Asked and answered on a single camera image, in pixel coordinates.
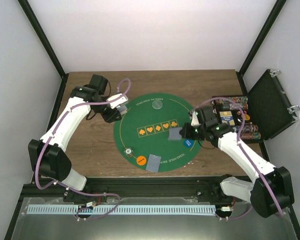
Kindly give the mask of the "blue playing card deck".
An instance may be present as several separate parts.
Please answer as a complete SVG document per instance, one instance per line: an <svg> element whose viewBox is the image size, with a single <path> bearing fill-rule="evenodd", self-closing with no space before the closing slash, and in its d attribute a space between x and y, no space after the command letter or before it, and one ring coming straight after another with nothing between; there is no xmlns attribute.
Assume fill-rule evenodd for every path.
<svg viewBox="0 0 300 240"><path fill-rule="evenodd" d="M123 105L123 106L118 106L118 107L117 107L117 110L119 111L119 113L120 113L121 115L124 115L124 114L127 113L128 108L127 108L125 105Z"/></svg>

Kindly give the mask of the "blue small blind button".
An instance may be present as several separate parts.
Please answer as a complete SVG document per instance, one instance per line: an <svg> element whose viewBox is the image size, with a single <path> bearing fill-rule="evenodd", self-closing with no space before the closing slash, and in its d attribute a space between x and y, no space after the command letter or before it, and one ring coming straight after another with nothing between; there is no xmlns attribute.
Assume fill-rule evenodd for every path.
<svg viewBox="0 0 300 240"><path fill-rule="evenodd" d="M194 145L194 141L190 139L185 139L183 144L186 148L192 148Z"/></svg>

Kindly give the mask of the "dealt cards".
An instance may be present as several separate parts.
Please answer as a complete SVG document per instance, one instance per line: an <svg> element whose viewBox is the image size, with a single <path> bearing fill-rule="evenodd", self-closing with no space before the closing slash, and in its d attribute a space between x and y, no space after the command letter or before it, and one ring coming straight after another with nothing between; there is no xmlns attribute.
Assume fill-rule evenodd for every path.
<svg viewBox="0 0 300 240"><path fill-rule="evenodd" d="M161 156L150 154L148 157L145 170L148 172L158 173L161 164L161 159L162 159Z"/></svg>
<svg viewBox="0 0 300 240"><path fill-rule="evenodd" d="M178 141L182 139L182 135L180 131L182 130L181 127L175 127L169 129L168 140L169 141Z"/></svg>

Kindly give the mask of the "stack of poker chips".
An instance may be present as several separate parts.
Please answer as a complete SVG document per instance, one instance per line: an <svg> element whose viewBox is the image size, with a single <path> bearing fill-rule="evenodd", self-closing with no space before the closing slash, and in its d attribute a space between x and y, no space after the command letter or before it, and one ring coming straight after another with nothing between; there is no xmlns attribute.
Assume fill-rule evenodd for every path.
<svg viewBox="0 0 300 240"><path fill-rule="evenodd" d="M130 147L127 147L127 148L124 149L124 154L128 158L131 158L134 155L134 151Z"/></svg>

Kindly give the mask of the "clear dealer button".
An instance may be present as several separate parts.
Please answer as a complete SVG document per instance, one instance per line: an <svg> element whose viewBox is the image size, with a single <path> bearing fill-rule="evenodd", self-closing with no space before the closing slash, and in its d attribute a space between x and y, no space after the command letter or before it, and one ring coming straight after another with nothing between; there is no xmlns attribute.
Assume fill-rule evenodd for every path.
<svg viewBox="0 0 300 240"><path fill-rule="evenodd" d="M155 110L159 110L163 107L163 102L159 99L155 99L153 102L152 102L152 107L155 109Z"/></svg>

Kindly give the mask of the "orange big blind button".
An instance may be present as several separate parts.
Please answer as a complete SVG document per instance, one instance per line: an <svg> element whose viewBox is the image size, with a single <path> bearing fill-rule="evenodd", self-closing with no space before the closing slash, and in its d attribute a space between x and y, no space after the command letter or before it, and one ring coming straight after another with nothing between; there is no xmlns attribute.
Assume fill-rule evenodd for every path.
<svg viewBox="0 0 300 240"><path fill-rule="evenodd" d="M147 158L143 155L140 155L136 158L136 163L139 166L144 166L147 163Z"/></svg>

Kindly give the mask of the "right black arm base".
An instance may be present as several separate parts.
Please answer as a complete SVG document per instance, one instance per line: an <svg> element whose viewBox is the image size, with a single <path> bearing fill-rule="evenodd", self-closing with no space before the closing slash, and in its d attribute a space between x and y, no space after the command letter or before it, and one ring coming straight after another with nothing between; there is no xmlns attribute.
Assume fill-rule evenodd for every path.
<svg viewBox="0 0 300 240"><path fill-rule="evenodd" d="M196 194L200 200L207 200L208 202L242 201L236 197L225 195L217 184L199 184L196 186Z"/></svg>

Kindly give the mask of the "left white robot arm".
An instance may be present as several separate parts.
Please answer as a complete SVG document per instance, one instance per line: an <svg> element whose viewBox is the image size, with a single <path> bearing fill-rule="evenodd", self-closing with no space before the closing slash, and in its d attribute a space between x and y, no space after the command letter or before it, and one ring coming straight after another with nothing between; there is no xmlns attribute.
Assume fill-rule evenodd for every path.
<svg viewBox="0 0 300 240"><path fill-rule="evenodd" d="M109 80L97 74L88 84L76 86L52 127L39 140L29 142L28 153L38 189L59 184L74 191L81 202L91 198L92 189L86 185L87 178L73 169L66 150L82 120L91 120L95 115L101 115L106 123L121 120L129 100L128 91L121 92L118 86L114 95L106 95L110 87Z"/></svg>

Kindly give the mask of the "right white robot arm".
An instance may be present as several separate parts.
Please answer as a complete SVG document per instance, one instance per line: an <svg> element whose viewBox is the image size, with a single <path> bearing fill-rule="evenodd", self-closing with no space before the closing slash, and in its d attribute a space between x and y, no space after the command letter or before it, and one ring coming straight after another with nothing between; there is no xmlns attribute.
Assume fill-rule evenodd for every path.
<svg viewBox="0 0 300 240"><path fill-rule="evenodd" d="M190 121L180 130L184 139L207 141L231 157L247 174L249 181L234 176L223 179L212 188L219 202L229 196L251 204L263 218L279 213L295 202L290 172L266 161L240 138L227 123L220 123L211 106L189 111Z"/></svg>

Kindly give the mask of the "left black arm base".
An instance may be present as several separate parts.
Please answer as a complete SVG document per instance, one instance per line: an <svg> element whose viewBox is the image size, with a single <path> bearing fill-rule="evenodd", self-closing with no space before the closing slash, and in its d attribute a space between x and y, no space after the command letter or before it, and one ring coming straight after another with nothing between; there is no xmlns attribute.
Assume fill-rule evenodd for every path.
<svg viewBox="0 0 300 240"><path fill-rule="evenodd" d="M90 190L88 193L89 194L103 194L104 192L108 192L107 187L101 187L97 189ZM73 191L68 191L67 195L63 196L63 201L64 202L73 202L73 203L87 203L87 202L93 202L93 201L101 201L104 202L107 197L104 196L88 196L84 194L79 194Z"/></svg>

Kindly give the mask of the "boxed card deck in case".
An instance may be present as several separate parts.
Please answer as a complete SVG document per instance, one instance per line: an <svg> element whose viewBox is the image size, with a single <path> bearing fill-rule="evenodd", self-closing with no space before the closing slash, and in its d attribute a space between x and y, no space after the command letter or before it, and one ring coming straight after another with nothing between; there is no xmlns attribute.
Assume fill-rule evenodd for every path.
<svg viewBox="0 0 300 240"><path fill-rule="evenodd" d="M221 122L230 126L235 126L235 120L231 111L220 111L219 112Z"/></svg>

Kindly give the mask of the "round green poker mat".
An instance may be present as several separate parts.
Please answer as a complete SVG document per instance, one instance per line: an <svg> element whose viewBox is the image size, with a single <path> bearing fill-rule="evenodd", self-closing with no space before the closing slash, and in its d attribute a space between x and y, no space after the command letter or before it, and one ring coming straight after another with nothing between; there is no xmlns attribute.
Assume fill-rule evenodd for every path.
<svg viewBox="0 0 300 240"><path fill-rule="evenodd" d="M161 109L154 109L152 102L161 100ZM184 146L185 139L168 140L169 129L183 127L190 121L188 112L193 106L186 100L167 93L151 93L139 96L126 104L127 113L114 123L114 141L118 151L133 166L145 170L150 154L160 156L158 172L168 172L190 163L202 149L193 140L192 148ZM133 150L127 157L125 148ZM147 162L140 166L138 156L145 156Z"/></svg>

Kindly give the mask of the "chip row in case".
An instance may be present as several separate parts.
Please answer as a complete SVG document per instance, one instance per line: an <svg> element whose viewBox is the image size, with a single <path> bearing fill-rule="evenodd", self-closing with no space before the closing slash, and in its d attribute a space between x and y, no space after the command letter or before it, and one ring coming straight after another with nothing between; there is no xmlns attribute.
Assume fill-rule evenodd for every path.
<svg viewBox="0 0 300 240"><path fill-rule="evenodd" d="M223 111L232 111L232 110L247 110L249 108L247 103L224 103L219 107Z"/></svg>
<svg viewBox="0 0 300 240"><path fill-rule="evenodd" d="M241 125L233 126L233 129L237 133L241 128ZM255 133L259 131L259 127L256 124L245 124L241 133Z"/></svg>
<svg viewBox="0 0 300 240"><path fill-rule="evenodd" d="M260 132L244 132L240 135L240 138L244 141L257 141L262 138Z"/></svg>
<svg viewBox="0 0 300 240"><path fill-rule="evenodd" d="M248 103L248 97L247 96L228 96L228 97L219 97L214 101L218 105L222 104L230 104L230 103L236 103L236 104L247 104Z"/></svg>

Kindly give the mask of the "bottom chip row in case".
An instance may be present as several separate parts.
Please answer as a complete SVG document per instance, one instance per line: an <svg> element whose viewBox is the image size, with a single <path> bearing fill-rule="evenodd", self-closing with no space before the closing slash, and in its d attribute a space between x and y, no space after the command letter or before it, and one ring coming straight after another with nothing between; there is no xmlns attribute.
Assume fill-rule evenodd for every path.
<svg viewBox="0 0 300 240"><path fill-rule="evenodd" d="M240 135L240 138L244 141L257 141L262 138L260 132L244 132Z"/></svg>

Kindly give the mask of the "top chip row in case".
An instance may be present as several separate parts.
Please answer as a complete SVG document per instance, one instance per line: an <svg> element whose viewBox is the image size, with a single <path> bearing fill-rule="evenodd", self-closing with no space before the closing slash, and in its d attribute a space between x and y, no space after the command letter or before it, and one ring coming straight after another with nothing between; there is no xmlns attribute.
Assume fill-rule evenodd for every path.
<svg viewBox="0 0 300 240"><path fill-rule="evenodd" d="M228 97L219 97L214 101L218 105L222 104L230 104L230 103L236 103L236 104L247 104L248 103L248 97L247 96L228 96Z"/></svg>

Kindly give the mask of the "black poker set case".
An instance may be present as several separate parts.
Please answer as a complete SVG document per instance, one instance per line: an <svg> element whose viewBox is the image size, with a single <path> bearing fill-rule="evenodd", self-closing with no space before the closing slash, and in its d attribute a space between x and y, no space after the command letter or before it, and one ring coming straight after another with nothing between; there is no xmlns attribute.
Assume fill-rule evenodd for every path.
<svg viewBox="0 0 300 240"><path fill-rule="evenodd" d="M300 108L290 103L279 82L280 73L279 70L265 70L246 95L238 95L248 97L248 109L243 110L244 125L257 125L258 132L261 134L260 140L243 140L247 144L262 143L264 140L272 139L299 120L297 111ZM231 111L235 121L234 126L240 126L243 120L241 112L221 110L221 105L216 104L215 100L212 102L214 113L219 121L221 122L220 112Z"/></svg>

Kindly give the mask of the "black aluminium frame rail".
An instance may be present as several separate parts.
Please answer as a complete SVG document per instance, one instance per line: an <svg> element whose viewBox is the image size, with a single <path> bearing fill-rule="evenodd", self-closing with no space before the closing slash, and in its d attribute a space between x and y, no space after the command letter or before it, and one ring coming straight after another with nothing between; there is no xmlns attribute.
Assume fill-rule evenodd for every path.
<svg viewBox="0 0 300 240"><path fill-rule="evenodd" d="M246 202L250 200L251 190L253 188L253 184L246 176L101 177L89 178L82 195L93 197L102 196L106 197L106 199L112 198L114 194L119 195L121 198L198 198L196 186L202 185L203 183L219 185L225 195ZM97 188L108 188L108 192L101 194L88 193ZM67 190L58 184L52 184L48 188L40 190L34 183L30 183L23 186L20 196L21 198L63 198L69 191L72 190Z"/></svg>

